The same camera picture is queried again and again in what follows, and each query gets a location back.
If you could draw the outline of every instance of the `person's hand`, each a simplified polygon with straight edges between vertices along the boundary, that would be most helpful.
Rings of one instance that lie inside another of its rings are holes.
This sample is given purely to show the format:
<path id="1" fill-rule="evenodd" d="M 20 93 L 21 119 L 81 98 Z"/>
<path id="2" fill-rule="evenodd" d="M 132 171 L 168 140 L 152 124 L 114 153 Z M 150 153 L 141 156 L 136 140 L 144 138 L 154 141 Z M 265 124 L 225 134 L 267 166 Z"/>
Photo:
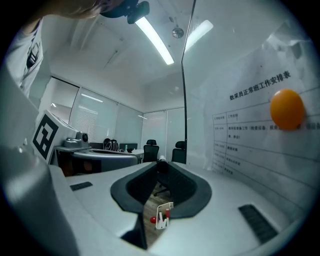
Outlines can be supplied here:
<path id="1" fill-rule="evenodd" d="M 110 11 L 124 0 L 48 0 L 43 6 L 43 14 L 54 14 L 73 19 L 97 16 L 102 11 Z"/>
<path id="2" fill-rule="evenodd" d="M 72 19 L 93 18 L 103 12 L 111 11 L 124 0 L 46 0 L 44 4 L 22 26 L 28 35 L 37 27 L 41 18 L 47 15 L 59 15 Z"/>

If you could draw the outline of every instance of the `ceiling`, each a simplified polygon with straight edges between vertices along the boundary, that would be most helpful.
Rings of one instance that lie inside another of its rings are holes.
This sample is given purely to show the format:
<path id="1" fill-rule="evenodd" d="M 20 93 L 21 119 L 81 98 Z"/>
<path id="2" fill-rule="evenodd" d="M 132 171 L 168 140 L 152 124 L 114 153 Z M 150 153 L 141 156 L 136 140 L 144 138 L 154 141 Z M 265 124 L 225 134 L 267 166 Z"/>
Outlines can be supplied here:
<path id="1" fill-rule="evenodd" d="M 112 81 L 140 87 L 181 71 L 181 57 L 191 16 L 193 0 L 148 0 L 147 20 L 169 50 L 174 64 L 166 65 L 161 55 L 135 24 L 126 17 L 79 20 L 69 35 L 69 46 L 63 55 L 90 70 L 103 72 Z M 172 36 L 178 24 L 182 38 Z"/>

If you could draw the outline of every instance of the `transparent acrylic sheet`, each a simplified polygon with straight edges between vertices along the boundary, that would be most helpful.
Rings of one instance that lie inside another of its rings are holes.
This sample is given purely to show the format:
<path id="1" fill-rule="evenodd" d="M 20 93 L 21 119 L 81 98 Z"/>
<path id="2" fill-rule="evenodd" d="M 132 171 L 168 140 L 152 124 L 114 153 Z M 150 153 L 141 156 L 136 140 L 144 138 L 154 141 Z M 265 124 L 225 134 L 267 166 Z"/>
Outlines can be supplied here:
<path id="1" fill-rule="evenodd" d="M 200 167 L 244 182 L 291 222 L 308 212 L 320 180 L 319 59 L 299 23 L 286 21 L 261 47 L 209 73 L 198 88 L 188 92 L 185 82 L 188 132 L 203 129 Z M 295 131 L 280 130 L 270 116 L 270 101 L 284 88 L 300 94 L 305 107 Z M 192 148 L 201 145 L 189 136 L 187 163 L 193 165 Z"/>

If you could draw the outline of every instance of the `black rubber cover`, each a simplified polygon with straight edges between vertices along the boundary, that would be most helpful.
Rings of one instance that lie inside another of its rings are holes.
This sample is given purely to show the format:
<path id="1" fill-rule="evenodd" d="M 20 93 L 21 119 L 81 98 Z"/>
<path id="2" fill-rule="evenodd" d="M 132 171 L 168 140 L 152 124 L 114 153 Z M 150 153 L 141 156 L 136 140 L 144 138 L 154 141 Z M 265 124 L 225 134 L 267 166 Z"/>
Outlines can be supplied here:
<path id="1" fill-rule="evenodd" d="M 174 203 L 171 219 L 195 216 L 208 204 L 212 195 L 208 182 L 173 162 L 169 162 L 169 190 Z"/>
<path id="2" fill-rule="evenodd" d="M 144 204 L 157 184 L 157 163 L 118 179 L 112 184 L 110 193 L 122 210 L 141 214 Z"/>

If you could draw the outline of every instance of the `white shirt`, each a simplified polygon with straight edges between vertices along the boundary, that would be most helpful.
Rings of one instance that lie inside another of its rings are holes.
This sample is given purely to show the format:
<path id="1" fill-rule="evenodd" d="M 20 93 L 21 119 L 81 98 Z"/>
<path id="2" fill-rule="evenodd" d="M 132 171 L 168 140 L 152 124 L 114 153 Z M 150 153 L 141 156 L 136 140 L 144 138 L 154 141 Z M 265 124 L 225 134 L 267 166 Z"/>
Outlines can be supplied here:
<path id="1" fill-rule="evenodd" d="M 44 58 L 41 42 L 42 23 L 42 20 L 39 21 L 37 28 L 28 35 L 20 29 L 4 59 L 14 82 L 27 97 Z"/>

